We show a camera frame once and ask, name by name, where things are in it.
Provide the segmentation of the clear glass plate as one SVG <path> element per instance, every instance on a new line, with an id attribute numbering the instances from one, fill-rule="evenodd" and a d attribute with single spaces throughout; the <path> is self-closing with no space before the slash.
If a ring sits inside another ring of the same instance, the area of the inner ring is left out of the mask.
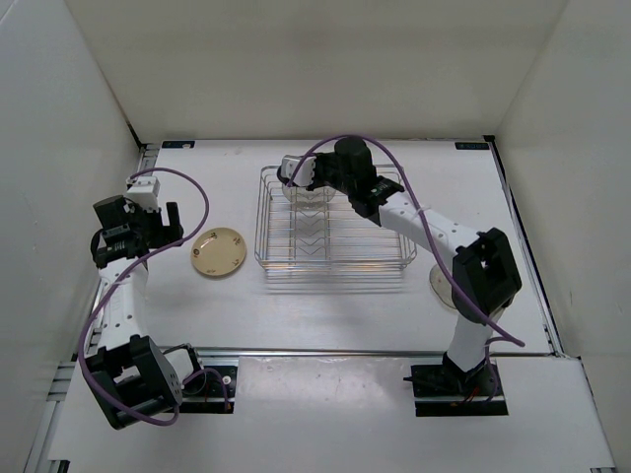
<path id="1" fill-rule="evenodd" d="M 303 187 L 282 186 L 282 193 L 292 210 L 314 211 L 324 209 L 335 197 L 336 191 L 329 187 L 307 190 Z"/>
<path id="2" fill-rule="evenodd" d="M 440 303 L 448 309 L 456 311 L 456 305 L 452 297 L 452 285 L 438 265 L 434 265 L 430 270 L 429 284 Z"/>

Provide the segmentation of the beige printed plate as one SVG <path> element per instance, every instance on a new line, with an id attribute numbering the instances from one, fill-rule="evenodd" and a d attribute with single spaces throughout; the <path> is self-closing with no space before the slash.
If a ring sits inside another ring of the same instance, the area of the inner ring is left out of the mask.
<path id="1" fill-rule="evenodd" d="M 245 238 L 230 228 L 204 232 L 190 251 L 193 268 L 209 278 L 222 278 L 237 271 L 245 262 Z"/>

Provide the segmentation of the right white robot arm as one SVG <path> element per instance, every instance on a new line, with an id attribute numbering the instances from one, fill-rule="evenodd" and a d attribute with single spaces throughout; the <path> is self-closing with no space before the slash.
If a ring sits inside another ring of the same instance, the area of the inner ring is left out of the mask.
<path id="1" fill-rule="evenodd" d="M 313 146 L 300 157 L 284 157 L 278 179 L 288 188 L 307 191 L 330 187 L 345 195 L 360 217 L 434 256 L 458 313 L 439 377 L 448 390 L 464 394 L 481 374 L 492 371 L 492 343 L 523 345 L 498 324 L 523 286 L 508 237 L 497 228 L 473 230 L 422 206 L 407 176 L 394 181 L 378 174 L 371 152 L 376 141 L 354 135 L 332 141 L 330 152 Z"/>

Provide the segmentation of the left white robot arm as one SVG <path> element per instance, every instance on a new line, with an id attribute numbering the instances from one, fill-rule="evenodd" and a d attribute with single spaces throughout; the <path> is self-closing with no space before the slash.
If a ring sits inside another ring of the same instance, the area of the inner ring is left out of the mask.
<path id="1" fill-rule="evenodd" d="M 90 251 L 104 286 L 93 326 L 101 337 L 81 369 L 116 430 L 137 422 L 159 424 L 176 413 L 185 394 L 203 389 L 207 371 L 189 344 L 161 350 L 145 322 L 147 259 L 183 237 L 175 202 L 161 209 L 155 198 L 116 195 L 95 204 L 101 227 Z"/>

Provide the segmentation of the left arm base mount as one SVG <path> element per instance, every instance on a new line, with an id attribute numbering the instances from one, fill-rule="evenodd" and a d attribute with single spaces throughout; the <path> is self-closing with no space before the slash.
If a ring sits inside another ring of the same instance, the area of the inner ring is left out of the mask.
<path id="1" fill-rule="evenodd" d="M 220 376 L 204 372 L 189 382 L 183 390 L 179 411 L 183 414 L 233 414 L 239 380 L 238 360 L 206 358 L 201 367 L 213 369 Z"/>

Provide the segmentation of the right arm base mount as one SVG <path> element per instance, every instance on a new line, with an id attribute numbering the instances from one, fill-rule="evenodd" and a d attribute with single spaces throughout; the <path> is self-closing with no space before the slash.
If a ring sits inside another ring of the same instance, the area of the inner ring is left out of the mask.
<path id="1" fill-rule="evenodd" d="M 461 384 L 442 365 L 415 365 L 406 376 L 418 418 L 508 416 L 498 367 L 484 366 Z"/>

